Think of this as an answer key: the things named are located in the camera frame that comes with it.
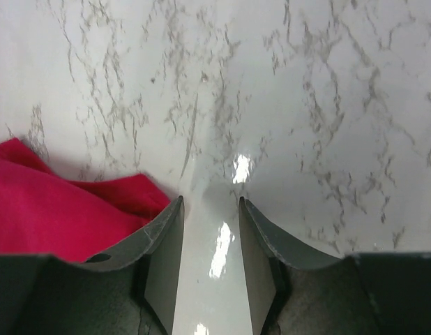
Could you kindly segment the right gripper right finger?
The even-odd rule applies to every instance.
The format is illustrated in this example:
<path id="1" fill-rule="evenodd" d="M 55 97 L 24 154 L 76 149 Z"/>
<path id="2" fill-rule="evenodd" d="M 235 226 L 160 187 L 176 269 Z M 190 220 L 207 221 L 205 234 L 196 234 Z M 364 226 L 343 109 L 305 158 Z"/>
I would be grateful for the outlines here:
<path id="1" fill-rule="evenodd" d="M 431 252 L 336 258 L 245 198 L 239 229 L 254 334 L 431 334 Z"/>

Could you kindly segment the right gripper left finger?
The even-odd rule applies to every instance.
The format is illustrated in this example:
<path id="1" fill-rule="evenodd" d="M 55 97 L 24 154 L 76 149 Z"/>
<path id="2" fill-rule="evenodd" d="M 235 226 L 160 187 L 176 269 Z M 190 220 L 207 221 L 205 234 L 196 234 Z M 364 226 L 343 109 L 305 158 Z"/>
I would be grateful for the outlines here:
<path id="1" fill-rule="evenodd" d="M 183 198 L 86 262 L 0 255 L 0 334 L 171 334 Z"/>

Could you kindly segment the bright red t-shirt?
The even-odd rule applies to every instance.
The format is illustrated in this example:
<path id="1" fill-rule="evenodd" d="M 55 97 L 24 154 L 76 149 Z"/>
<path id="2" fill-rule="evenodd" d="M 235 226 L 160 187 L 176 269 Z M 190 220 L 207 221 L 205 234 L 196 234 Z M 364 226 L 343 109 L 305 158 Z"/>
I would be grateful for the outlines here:
<path id="1" fill-rule="evenodd" d="M 84 262 L 147 225 L 169 198 L 145 175 L 70 181 L 17 138 L 0 143 L 0 253 Z"/>

